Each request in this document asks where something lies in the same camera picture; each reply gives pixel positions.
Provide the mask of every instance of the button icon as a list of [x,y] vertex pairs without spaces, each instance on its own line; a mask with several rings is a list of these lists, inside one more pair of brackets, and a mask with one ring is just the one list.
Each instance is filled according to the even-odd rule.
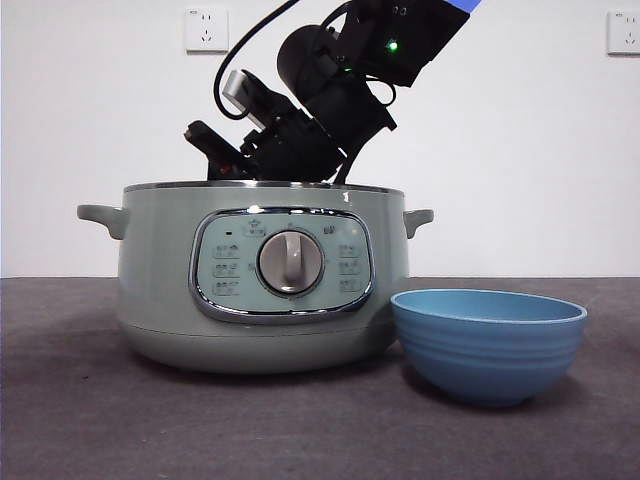
[[213,294],[218,297],[235,297],[239,293],[240,282],[216,282],[213,285]]
[[238,245],[216,245],[213,249],[213,258],[226,260],[240,258],[240,247]]
[[359,260],[341,261],[339,264],[340,275],[360,275],[362,266]]
[[357,245],[343,244],[338,247],[340,258],[360,258],[361,249]]
[[260,220],[253,219],[243,228],[243,234],[245,237],[264,237],[267,229]]
[[237,263],[218,263],[213,267],[215,278],[238,278],[240,276]]
[[340,292],[353,293],[362,290],[362,281],[357,278],[350,278],[348,280],[340,280]]

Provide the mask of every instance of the mint green cooker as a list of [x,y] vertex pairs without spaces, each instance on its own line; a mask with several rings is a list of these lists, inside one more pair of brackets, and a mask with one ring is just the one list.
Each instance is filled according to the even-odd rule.
[[220,181],[127,187],[78,207],[121,240],[118,318],[133,349],[175,367],[263,374],[383,352],[407,239],[433,220],[374,187]]

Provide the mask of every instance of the gray table surface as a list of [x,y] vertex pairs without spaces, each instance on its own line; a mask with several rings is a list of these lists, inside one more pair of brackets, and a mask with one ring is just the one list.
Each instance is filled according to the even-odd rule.
[[640,279],[415,279],[586,306],[569,374],[506,410],[449,401],[395,344],[305,374],[190,373],[132,353],[113,279],[2,281],[2,478],[640,478]]

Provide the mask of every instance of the green led light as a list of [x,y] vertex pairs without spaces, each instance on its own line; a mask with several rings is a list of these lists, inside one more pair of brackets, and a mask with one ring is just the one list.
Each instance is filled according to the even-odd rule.
[[400,45],[398,45],[398,42],[396,42],[394,39],[389,40],[389,42],[387,43],[387,50],[389,50],[391,53],[397,52],[398,48],[400,48]]

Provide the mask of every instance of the robotic arm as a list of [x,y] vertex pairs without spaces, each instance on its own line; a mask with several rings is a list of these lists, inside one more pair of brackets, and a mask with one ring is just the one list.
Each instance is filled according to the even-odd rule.
[[[299,0],[291,0],[254,27],[229,53],[214,94],[229,118],[249,117],[259,128],[239,151],[203,122],[189,126],[186,139],[209,160],[209,180],[254,179],[343,184],[362,147],[396,123],[387,111],[396,86],[411,87],[424,66],[455,36],[481,0],[351,0],[321,25],[293,32],[278,54],[280,78],[304,106],[270,90],[247,70],[234,71],[224,95],[242,111],[222,105],[219,86],[237,51],[264,25]],[[346,15],[341,32],[330,27]],[[381,103],[369,82],[393,92]]]

